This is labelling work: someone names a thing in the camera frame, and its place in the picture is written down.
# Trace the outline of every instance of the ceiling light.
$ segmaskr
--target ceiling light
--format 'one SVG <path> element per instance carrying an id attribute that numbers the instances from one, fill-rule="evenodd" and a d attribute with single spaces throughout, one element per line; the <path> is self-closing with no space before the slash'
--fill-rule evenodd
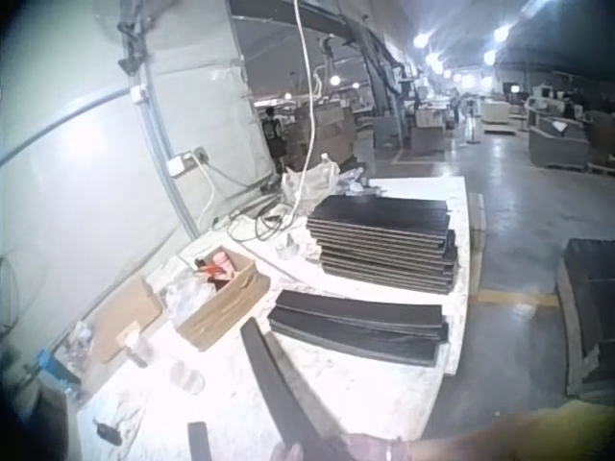
<path id="1" fill-rule="evenodd" d="M 414 38 L 413 43 L 414 46 L 416 46 L 417 48 L 425 48 L 429 41 L 430 36 L 428 36 L 427 34 L 419 34 Z"/>
<path id="2" fill-rule="evenodd" d="M 440 61 L 434 61 L 431 64 L 431 68 L 433 69 L 433 72 L 435 72 L 437 75 L 440 75 L 444 72 L 444 64 Z"/>
<path id="3" fill-rule="evenodd" d="M 506 41 L 506 39 L 508 38 L 509 31 L 510 31 L 510 28 L 508 26 L 502 26 L 501 28 L 495 30 L 495 32 L 493 33 L 493 36 L 495 37 L 498 43 L 502 43 L 503 41 Z"/>
<path id="4" fill-rule="evenodd" d="M 482 85 L 483 88 L 488 89 L 493 84 L 493 78 L 492 77 L 484 77 L 480 81 L 480 84 Z"/>
<path id="5" fill-rule="evenodd" d="M 461 86 L 466 89 L 473 87 L 475 83 L 476 81 L 471 75 L 464 75 L 461 79 Z"/>
<path id="6" fill-rule="evenodd" d="M 485 64 L 493 65 L 496 63 L 496 51 L 489 50 L 484 55 L 482 55 L 482 58 L 484 59 Z"/>
<path id="7" fill-rule="evenodd" d="M 438 55 L 435 53 L 429 53 L 425 58 L 425 62 L 429 65 L 433 65 L 434 62 L 438 61 Z"/>

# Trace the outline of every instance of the power outlet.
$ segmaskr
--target power outlet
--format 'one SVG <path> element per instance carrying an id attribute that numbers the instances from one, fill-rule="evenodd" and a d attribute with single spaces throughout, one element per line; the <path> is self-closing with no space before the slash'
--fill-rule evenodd
<path id="1" fill-rule="evenodd" d="M 197 147 L 194 151 L 192 151 L 192 153 L 198 158 L 201 164 L 208 164 L 209 157 L 204 147 Z M 198 167 L 197 162 L 194 161 L 194 157 L 190 154 L 190 152 L 182 152 L 177 154 L 175 157 L 167 161 L 166 166 L 168 168 L 169 175 L 171 175 L 172 178 L 179 178 L 188 171 Z"/>

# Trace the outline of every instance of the stack of black panels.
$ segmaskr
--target stack of black panels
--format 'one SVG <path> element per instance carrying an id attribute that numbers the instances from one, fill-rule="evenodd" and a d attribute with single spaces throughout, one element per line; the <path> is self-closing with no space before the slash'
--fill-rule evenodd
<path id="1" fill-rule="evenodd" d="M 327 274 L 448 294 L 457 248 L 445 201 L 330 196 L 307 228 Z"/>
<path id="2" fill-rule="evenodd" d="M 284 290 L 271 329 L 332 351 L 376 360 L 435 365 L 448 341 L 441 305 L 369 303 Z"/>
<path id="3" fill-rule="evenodd" d="M 569 379 L 576 381 L 569 381 L 568 392 L 583 397 L 610 389 L 613 398 L 615 241 L 572 239 L 564 251 L 563 267 L 565 275 L 558 274 L 557 289 L 569 343 Z M 580 363 L 574 360 L 578 355 L 574 347 L 580 349 Z"/>

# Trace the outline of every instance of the white table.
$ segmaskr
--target white table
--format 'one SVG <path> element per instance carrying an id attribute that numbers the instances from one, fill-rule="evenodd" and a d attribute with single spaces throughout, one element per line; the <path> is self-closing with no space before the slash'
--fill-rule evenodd
<path id="1" fill-rule="evenodd" d="M 181 256 L 190 260 L 222 243 L 254 257 L 258 269 L 272 279 L 272 289 L 245 319 L 206 352 L 194 350 L 169 323 L 160 328 L 153 335 L 152 343 L 199 370 L 206 380 L 205 390 L 198 396 L 189 396 L 168 382 L 163 366 L 139 370 L 130 362 L 124 364 L 78 414 L 83 459 L 189 459 L 186 425 L 193 421 L 207 423 L 213 459 L 269 459 L 280 436 L 243 350 L 239 328 L 254 316 L 263 333 L 269 332 L 266 315 L 284 288 L 364 300 L 443 304 L 450 322 L 451 346 L 441 348 L 434 368 L 358 358 L 269 332 L 273 353 L 287 382 L 322 435 L 364 432 L 385 438 L 420 437 L 442 377 L 445 372 L 455 372 L 461 351 L 470 252 L 465 185 L 462 178 L 375 183 L 387 189 L 389 196 L 447 200 L 452 211 L 451 225 L 457 233 L 460 266 L 450 295 L 398 290 L 327 276 L 302 257 L 279 260 L 271 244 L 250 242 L 242 247 L 224 232 L 209 233 L 185 249 Z M 313 253 L 316 251 L 313 241 L 301 223 L 299 226 L 292 233 L 301 242 L 302 255 Z M 161 288 L 181 269 L 182 264 L 176 259 L 157 270 L 148 281 L 155 289 Z M 125 444 L 115 449 L 97 438 L 91 421 L 96 418 L 114 423 L 119 415 L 126 417 L 120 426 L 125 431 Z"/>

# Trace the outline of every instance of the worker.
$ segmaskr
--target worker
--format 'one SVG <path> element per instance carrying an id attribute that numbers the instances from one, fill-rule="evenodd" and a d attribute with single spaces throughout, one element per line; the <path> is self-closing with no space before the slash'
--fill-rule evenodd
<path id="1" fill-rule="evenodd" d="M 276 173 L 281 175 L 284 169 L 284 157 L 286 156 L 286 143 L 282 136 L 282 123 L 275 117 L 273 108 L 267 108 L 266 117 L 262 121 L 262 133 L 267 141 L 269 155 L 276 165 Z"/>
<path id="2" fill-rule="evenodd" d="M 356 461 L 614 460 L 615 409 L 572 401 L 556 410 L 500 418 L 486 429 L 449 439 L 388 441 L 342 436 Z M 278 446 L 271 461 L 307 461 L 299 445 Z"/>

